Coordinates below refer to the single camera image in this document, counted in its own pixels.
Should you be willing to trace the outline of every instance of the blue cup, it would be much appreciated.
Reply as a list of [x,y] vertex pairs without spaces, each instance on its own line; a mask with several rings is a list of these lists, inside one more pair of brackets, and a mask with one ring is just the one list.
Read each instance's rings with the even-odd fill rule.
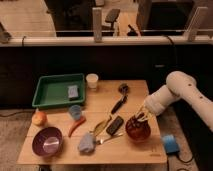
[[69,113],[75,121],[79,120],[82,115],[81,106],[79,106],[79,105],[71,106],[69,108]]

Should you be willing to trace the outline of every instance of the gray cloth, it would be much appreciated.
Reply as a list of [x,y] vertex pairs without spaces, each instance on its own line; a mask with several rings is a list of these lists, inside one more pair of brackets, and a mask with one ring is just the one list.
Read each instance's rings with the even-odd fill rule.
[[78,151],[82,154],[89,154],[92,153],[95,150],[95,137],[90,134],[86,133],[82,137],[79,145],[78,145]]

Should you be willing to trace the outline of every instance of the blue block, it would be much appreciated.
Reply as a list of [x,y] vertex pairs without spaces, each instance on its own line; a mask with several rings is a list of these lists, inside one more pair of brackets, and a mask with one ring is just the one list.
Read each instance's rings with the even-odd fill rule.
[[167,154],[178,153],[180,148],[173,135],[166,135],[162,137],[164,148]]

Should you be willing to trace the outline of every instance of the purple bowl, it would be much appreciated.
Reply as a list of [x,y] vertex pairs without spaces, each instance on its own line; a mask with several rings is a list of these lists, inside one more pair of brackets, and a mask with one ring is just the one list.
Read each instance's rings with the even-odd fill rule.
[[50,157],[59,151],[63,135],[56,127],[47,127],[39,131],[33,139],[33,152],[41,157]]

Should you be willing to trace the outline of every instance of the wooden table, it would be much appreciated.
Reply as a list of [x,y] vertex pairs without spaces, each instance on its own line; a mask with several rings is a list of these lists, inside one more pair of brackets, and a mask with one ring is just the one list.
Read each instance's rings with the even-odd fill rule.
[[[63,146],[60,153],[51,158],[41,158],[32,151],[32,141],[35,134],[42,128],[31,124],[22,150],[18,158],[18,164],[145,164],[145,163],[166,163],[167,157],[162,145],[159,127],[156,118],[149,120],[151,127],[150,138],[140,144],[133,144],[125,133],[125,124],[118,132],[123,132],[124,136],[108,141],[96,147],[92,155],[80,155],[77,149],[82,136],[93,130],[95,125],[107,119],[109,113],[120,99],[121,94],[118,87],[121,83],[127,83],[130,87],[127,102],[113,115],[115,118],[120,115],[127,121],[135,114],[142,105],[144,98],[148,95],[147,84],[143,80],[119,80],[119,81],[100,81],[97,91],[86,90],[86,103],[83,110],[87,121],[81,125],[68,138],[68,130],[73,123],[73,119],[68,114],[68,109],[45,110],[48,114],[47,126],[56,126],[63,133]],[[103,131],[98,138],[108,137]]]

